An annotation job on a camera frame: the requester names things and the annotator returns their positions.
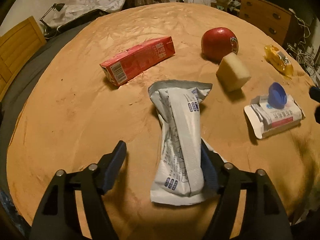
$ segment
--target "beige cube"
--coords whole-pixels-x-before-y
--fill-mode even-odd
[[[223,57],[216,75],[227,92],[241,89],[251,78],[249,70],[233,52]]]

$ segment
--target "lamp shade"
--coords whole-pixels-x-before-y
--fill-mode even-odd
[[[58,12],[61,11],[61,9],[64,7],[64,3],[55,3],[54,5],[52,5],[53,8],[55,8]]]

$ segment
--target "dark gray bedsheet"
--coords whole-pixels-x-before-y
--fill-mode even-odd
[[[17,118],[42,73],[46,70],[55,55],[89,23],[75,27],[50,39],[25,64],[1,102],[3,120],[0,126],[0,188],[7,196],[10,196],[6,170],[7,148]]]

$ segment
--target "yellow wrapped snack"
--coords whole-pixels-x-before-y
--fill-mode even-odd
[[[266,60],[280,73],[286,76],[293,75],[293,66],[287,56],[275,46],[269,45],[264,48]]]

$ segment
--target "red carton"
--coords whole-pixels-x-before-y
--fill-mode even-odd
[[[171,37],[147,40],[100,64],[111,83],[121,86],[153,65],[175,54]]]

